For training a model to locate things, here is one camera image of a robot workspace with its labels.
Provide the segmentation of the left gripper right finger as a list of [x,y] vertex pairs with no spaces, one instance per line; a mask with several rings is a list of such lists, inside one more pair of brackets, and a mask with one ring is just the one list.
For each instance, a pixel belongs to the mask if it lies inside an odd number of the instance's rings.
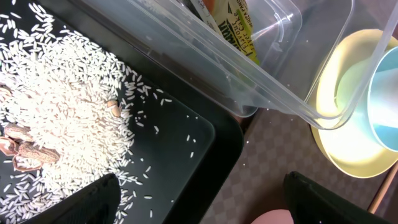
[[283,188],[295,224],[389,224],[299,172],[286,174]]

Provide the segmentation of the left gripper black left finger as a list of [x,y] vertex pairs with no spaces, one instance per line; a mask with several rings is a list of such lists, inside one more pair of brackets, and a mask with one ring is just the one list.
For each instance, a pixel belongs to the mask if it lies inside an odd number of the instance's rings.
[[120,199],[118,178],[115,174],[106,174],[25,223],[113,223]]

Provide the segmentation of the yellow plate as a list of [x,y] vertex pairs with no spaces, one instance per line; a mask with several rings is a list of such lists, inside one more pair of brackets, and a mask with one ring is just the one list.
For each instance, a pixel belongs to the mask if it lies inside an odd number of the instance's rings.
[[335,115],[349,106],[355,107],[339,128],[312,128],[312,133],[329,161],[345,174],[362,179],[375,177],[397,162],[397,152],[383,146],[371,130],[369,88],[363,88],[357,103],[351,100],[364,80],[365,68],[382,34],[379,29],[363,29],[345,37],[322,71],[317,88],[316,107],[322,113]]

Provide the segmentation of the wooden chopstick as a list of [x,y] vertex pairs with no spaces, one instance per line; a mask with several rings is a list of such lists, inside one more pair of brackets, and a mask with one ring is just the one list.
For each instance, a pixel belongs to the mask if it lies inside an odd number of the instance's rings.
[[389,187],[392,181],[394,180],[396,173],[397,173],[397,162],[390,168],[388,174],[386,175],[386,178],[383,180],[383,183],[381,184],[379,190],[377,191],[377,194],[374,196],[372,202],[368,207],[368,212],[375,214],[384,196],[389,190]]

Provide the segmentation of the rice pile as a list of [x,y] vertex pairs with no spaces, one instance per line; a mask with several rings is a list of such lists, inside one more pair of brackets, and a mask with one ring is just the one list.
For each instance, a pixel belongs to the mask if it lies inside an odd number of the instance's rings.
[[113,174],[84,223],[162,223],[198,162],[190,110],[30,1],[1,2],[1,222],[25,223]]

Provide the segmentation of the light blue bowl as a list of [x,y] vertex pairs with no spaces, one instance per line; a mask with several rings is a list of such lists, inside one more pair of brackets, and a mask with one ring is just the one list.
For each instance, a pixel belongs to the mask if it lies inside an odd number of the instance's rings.
[[397,150],[397,48],[384,53],[350,119],[336,130],[349,146]]

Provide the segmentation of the green orange snack wrapper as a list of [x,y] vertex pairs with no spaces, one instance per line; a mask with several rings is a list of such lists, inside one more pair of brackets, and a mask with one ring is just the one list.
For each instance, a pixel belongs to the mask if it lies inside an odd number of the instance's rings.
[[191,0],[200,19],[238,49],[259,63],[252,41],[253,24],[245,0]]

